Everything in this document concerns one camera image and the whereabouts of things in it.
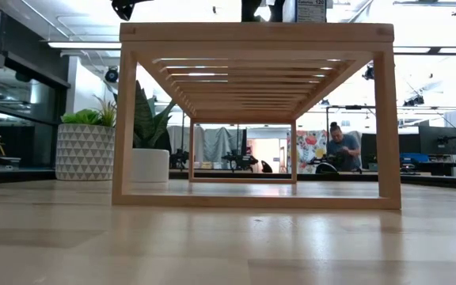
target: person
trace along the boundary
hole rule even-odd
[[[327,145],[327,153],[342,157],[339,171],[352,171],[360,168],[360,146],[352,135],[345,135],[336,122],[330,124],[332,140]]]

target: plant leaf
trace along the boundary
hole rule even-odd
[[[166,108],[157,114],[154,117],[154,125],[156,126],[156,131],[154,132],[154,135],[149,141],[149,146],[154,148],[154,145],[156,144],[156,141],[159,139],[163,133],[165,133],[166,126],[168,125],[168,121],[170,120],[171,116],[169,116],[170,111],[172,111],[173,106],[175,106],[175,102],[170,102]]]
[[[154,121],[147,101],[145,92],[140,87],[140,82],[136,82],[135,87],[135,126],[134,132],[143,141],[144,145],[154,134]]]

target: ceiling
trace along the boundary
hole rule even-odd
[[[327,18],[329,22],[393,23],[398,45],[456,46],[454,1],[449,1],[453,5],[446,6],[422,2],[401,5],[392,0],[333,0]],[[121,20],[113,12],[109,0],[1,0],[0,3],[6,13],[45,40],[118,41],[119,38]],[[139,3],[131,21],[239,21],[240,11],[241,0],[154,0]],[[82,63],[98,75],[109,66],[119,65],[118,51],[77,51],[74,54],[80,55]],[[425,96],[426,105],[456,106],[456,57],[396,56],[395,61],[399,105],[420,92]],[[329,102],[373,105],[374,84],[362,78],[364,71],[331,93]],[[152,93],[158,100],[169,100],[144,69],[138,74],[142,81],[154,85]]]

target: light wood surface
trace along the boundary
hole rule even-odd
[[[233,185],[212,186],[192,190]],[[374,183],[297,186],[378,195]],[[456,190],[403,185],[402,211],[312,211],[112,207],[110,182],[0,184],[2,284],[452,285]]]
[[[379,175],[381,195],[362,203],[353,200],[351,206],[347,199],[312,201],[310,206],[400,208],[398,146],[394,140],[397,114],[395,109],[390,110],[396,108],[392,25],[124,23],[120,40],[123,54],[131,55],[131,60],[122,62],[121,69],[125,70],[122,75],[131,75],[128,70],[135,69],[136,59],[191,118],[192,125],[291,124],[291,183],[297,182],[296,120],[373,59],[377,66],[378,133],[384,135],[378,138],[378,156],[387,162]],[[129,79],[120,82],[130,84]],[[129,90],[122,88],[119,96],[131,98],[134,94],[127,94]],[[126,120],[118,121],[116,133],[116,140],[125,136],[124,147],[129,146],[127,141],[131,138],[126,123]],[[119,165],[127,165],[127,154],[131,151],[123,150],[121,143],[116,147],[120,150],[115,159],[121,160]],[[190,151],[191,169],[193,157]],[[127,187],[124,175],[117,172],[114,187]],[[193,169],[189,180],[228,182],[195,178]],[[131,195],[115,197],[114,204],[118,203],[152,204],[150,199]],[[285,202],[286,205],[293,203],[296,207],[305,205],[297,200]],[[196,202],[182,204],[198,205]]]

